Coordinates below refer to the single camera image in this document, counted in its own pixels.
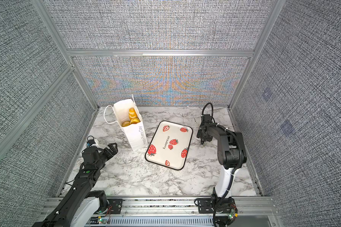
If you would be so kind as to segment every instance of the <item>marble surface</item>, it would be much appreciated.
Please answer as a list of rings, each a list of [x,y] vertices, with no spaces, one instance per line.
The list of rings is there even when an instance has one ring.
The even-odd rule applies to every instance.
[[[104,121],[104,107],[99,114],[89,135],[99,140],[101,148],[109,143],[118,144],[118,154],[106,162],[101,170],[100,178],[92,190],[104,190],[106,195],[210,195],[218,181],[220,164],[217,160],[217,141],[200,144],[196,138],[198,127],[201,123],[200,107],[139,107],[144,121],[144,128],[148,143],[163,120],[190,126],[193,129],[191,146],[188,151],[185,166],[176,171],[145,160],[147,148],[132,151],[120,127],[116,124],[109,125]],[[232,130],[227,109],[216,107],[214,109],[216,122]],[[107,121],[114,121],[111,109],[106,111]],[[83,162],[81,156],[68,178],[74,179]],[[65,185],[62,190],[64,196],[70,189]],[[251,178],[243,164],[236,175],[231,188],[233,196],[255,196]]]

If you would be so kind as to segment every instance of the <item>mounting plate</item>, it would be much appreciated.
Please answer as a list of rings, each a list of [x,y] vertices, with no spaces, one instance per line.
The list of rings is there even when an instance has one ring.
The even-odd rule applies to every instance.
[[[197,204],[198,204],[198,212],[200,214],[212,214],[214,212],[214,209],[212,208],[212,200],[211,199],[204,199],[204,198],[197,198]],[[221,209],[223,209],[222,212],[217,212],[219,214],[228,214],[231,212],[231,204],[227,203],[227,204],[221,204],[218,207],[218,211],[221,211]]]
[[[123,207],[123,199],[107,199],[107,201],[109,201],[109,206],[112,206],[110,210],[110,215],[121,213],[121,208]]]

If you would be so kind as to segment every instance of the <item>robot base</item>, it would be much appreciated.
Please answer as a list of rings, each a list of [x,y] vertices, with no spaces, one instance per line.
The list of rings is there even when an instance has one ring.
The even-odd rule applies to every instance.
[[[212,214],[214,212],[214,205],[220,200],[220,197],[216,196],[215,188],[214,192],[211,195],[211,199],[209,198],[197,198],[197,206],[198,212],[200,214]],[[218,206],[217,213],[218,214],[228,214],[231,212],[231,209],[235,207],[235,200],[231,197],[224,199],[224,201]]]

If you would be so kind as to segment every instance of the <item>tray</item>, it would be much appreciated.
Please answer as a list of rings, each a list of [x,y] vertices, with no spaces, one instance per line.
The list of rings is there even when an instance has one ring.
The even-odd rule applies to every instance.
[[[146,150],[145,159],[174,170],[183,169],[192,134],[189,126],[165,120],[160,122]]]

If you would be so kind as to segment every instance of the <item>white paper bag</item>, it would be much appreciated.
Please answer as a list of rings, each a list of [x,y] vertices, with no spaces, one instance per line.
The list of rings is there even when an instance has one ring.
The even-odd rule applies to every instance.
[[[114,106],[111,105],[107,106],[112,107],[116,116],[116,121],[111,123],[106,121],[105,112],[107,107],[105,108],[104,111],[104,119],[108,124],[113,124],[115,122],[119,124],[121,130],[124,132],[127,140],[129,141],[131,148],[133,149],[133,151],[135,151],[140,148],[148,147],[148,140],[146,139],[143,119],[139,113],[138,107],[136,107],[135,101],[133,100],[131,99],[121,100],[115,103]],[[140,122],[137,124],[131,124],[129,126],[122,127],[121,125],[124,121],[130,120],[129,109],[131,107],[135,109],[135,112],[138,115]]]

